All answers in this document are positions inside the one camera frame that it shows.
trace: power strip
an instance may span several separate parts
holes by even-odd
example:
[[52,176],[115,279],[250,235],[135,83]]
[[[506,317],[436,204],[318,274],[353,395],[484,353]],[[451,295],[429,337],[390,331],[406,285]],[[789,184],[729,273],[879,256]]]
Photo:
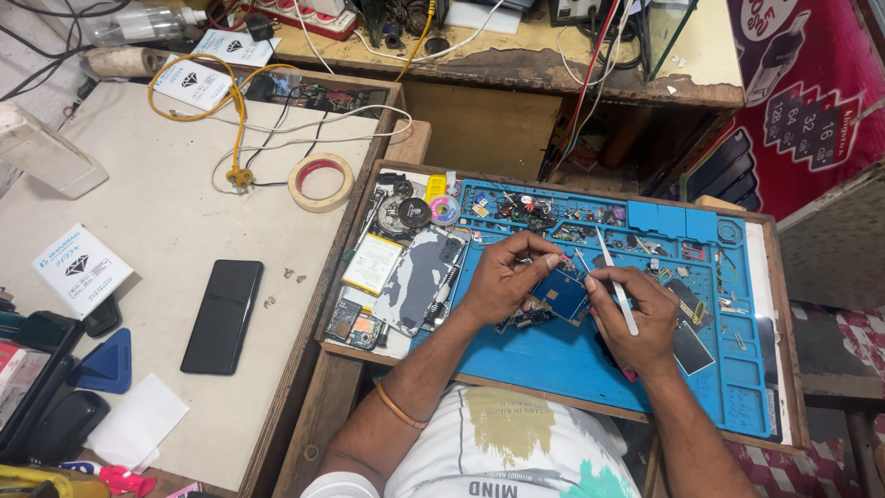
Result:
[[[294,0],[258,0],[255,7],[241,4],[240,8],[246,13],[263,12],[269,19],[276,19],[281,23],[302,28],[298,12],[295,11]],[[332,17],[304,6],[299,6],[299,9],[304,18],[304,27],[309,32],[339,42],[347,38],[357,26],[357,14],[351,11],[344,11],[340,16]]]

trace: white cylinder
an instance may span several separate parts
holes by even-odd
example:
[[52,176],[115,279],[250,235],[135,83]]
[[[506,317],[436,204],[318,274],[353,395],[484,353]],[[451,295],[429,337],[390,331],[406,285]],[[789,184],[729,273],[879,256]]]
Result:
[[0,157],[68,198],[108,179],[98,161],[14,102],[0,103]]

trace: yellow plug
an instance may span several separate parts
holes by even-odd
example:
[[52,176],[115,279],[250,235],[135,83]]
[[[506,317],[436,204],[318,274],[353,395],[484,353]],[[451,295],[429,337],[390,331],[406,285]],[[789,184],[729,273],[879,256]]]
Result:
[[234,185],[234,187],[239,187],[241,189],[245,189],[246,187],[252,185],[252,178],[254,178],[252,176],[252,170],[248,169],[247,167],[235,167],[235,169],[231,169],[230,171],[228,171],[225,177],[229,182],[231,182],[232,185]]

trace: white box with diamond logo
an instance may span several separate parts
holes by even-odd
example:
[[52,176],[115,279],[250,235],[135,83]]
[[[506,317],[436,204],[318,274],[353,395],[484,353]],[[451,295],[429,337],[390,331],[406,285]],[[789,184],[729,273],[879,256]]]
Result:
[[47,247],[31,266],[80,320],[133,272],[79,223]]

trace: cardboard box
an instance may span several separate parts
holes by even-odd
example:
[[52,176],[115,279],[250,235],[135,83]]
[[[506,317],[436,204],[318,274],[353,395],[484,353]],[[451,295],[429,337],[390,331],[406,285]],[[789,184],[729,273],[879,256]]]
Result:
[[0,429],[49,360],[48,353],[0,340]]

